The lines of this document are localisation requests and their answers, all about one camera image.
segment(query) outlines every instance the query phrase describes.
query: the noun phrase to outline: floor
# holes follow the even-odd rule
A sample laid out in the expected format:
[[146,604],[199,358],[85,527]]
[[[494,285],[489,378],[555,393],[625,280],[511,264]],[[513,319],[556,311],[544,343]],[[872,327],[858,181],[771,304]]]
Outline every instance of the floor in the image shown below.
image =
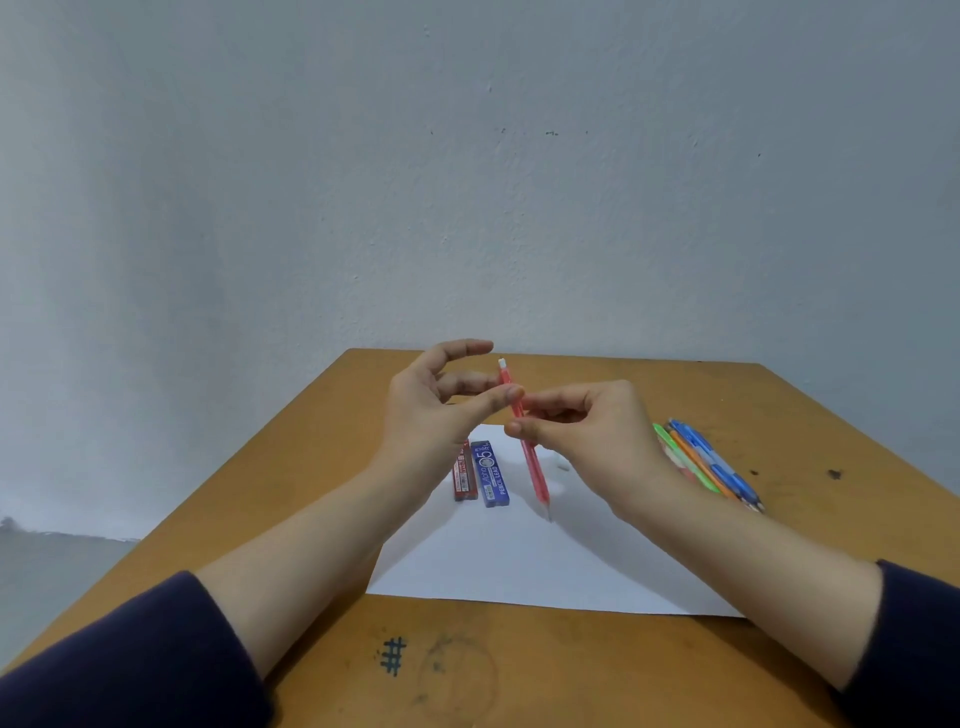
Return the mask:
[[0,669],[134,546],[0,527]]

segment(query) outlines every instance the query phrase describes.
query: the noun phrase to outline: hand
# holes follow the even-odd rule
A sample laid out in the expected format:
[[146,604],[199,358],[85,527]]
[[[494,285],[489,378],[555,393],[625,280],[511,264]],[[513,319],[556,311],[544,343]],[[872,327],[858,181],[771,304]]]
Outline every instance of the hand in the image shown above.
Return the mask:
[[[500,384],[498,375],[444,372],[447,362],[492,351],[482,339],[446,341],[422,353],[394,376],[387,395],[383,443],[374,463],[402,468],[425,494],[453,467],[472,430],[523,396],[516,384]],[[446,404],[454,395],[473,395]]]
[[629,381],[571,384],[527,395],[522,404],[527,416],[508,423],[506,433],[561,454],[614,511],[676,473]]

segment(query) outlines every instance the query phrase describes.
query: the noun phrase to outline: forearm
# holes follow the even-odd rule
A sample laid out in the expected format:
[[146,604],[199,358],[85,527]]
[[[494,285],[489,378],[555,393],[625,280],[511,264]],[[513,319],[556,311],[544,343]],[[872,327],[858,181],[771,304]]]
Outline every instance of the forearm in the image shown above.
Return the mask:
[[797,657],[842,689],[873,630],[875,564],[815,544],[678,474],[614,510]]
[[197,572],[261,676],[427,495],[367,469]]

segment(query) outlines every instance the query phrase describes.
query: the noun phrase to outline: dark blue sleeve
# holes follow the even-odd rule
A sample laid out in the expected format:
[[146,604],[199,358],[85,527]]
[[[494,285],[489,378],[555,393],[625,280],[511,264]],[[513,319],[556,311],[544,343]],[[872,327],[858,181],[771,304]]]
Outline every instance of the dark blue sleeve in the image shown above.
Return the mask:
[[263,728],[272,716],[243,645],[186,571],[0,678],[5,728]]
[[856,726],[960,725],[960,589],[886,561],[874,633],[834,699]]

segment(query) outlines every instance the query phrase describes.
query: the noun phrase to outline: white wall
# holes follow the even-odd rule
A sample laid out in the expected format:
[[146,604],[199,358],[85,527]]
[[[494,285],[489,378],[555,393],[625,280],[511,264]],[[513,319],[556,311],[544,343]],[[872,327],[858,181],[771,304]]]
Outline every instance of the white wall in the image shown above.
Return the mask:
[[759,361],[960,485],[955,3],[84,5],[0,10],[0,515],[142,536],[462,334]]

